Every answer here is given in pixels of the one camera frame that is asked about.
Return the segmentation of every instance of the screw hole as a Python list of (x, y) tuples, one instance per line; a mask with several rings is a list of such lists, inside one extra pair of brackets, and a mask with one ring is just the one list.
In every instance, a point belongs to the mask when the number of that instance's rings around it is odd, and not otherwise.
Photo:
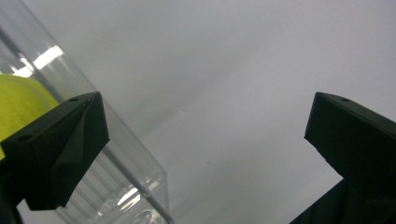
[(31, 138), (32, 138), (32, 135), (30, 135), (30, 134), (24, 135), (24, 136), (21, 136), (21, 137), (18, 138), (18, 142), (25, 142), (25, 141), (27, 141), (27, 140), (29, 140)]

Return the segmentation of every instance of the yellow-green ball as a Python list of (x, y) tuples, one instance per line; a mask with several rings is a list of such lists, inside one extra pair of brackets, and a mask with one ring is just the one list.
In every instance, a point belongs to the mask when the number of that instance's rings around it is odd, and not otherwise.
[[(58, 103), (37, 81), (0, 75), (0, 142), (47, 113)], [(0, 160), (5, 157), (0, 146)]]

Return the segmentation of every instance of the transparent plastic box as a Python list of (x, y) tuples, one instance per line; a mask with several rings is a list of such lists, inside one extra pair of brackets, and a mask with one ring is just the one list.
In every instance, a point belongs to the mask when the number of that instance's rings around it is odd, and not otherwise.
[[(60, 103), (99, 91), (23, 2), (0, 0), (0, 37), (0, 73), (33, 78)], [(110, 142), (67, 206), (51, 212), (59, 223), (173, 223), (164, 169), (104, 99)]]

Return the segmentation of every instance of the white background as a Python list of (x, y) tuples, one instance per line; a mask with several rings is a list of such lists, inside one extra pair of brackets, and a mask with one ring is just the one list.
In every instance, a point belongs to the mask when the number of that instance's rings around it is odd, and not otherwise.
[(163, 165), (176, 223), (288, 223), (336, 184), (316, 91), (396, 120), (396, 1), (24, 2)]

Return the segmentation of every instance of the tennis ball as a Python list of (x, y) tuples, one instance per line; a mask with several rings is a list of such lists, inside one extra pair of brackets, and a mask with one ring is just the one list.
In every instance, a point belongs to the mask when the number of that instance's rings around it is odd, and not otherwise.
[[(37, 81), (0, 74), (0, 142), (58, 103)], [(5, 157), (0, 146), (0, 160)]]

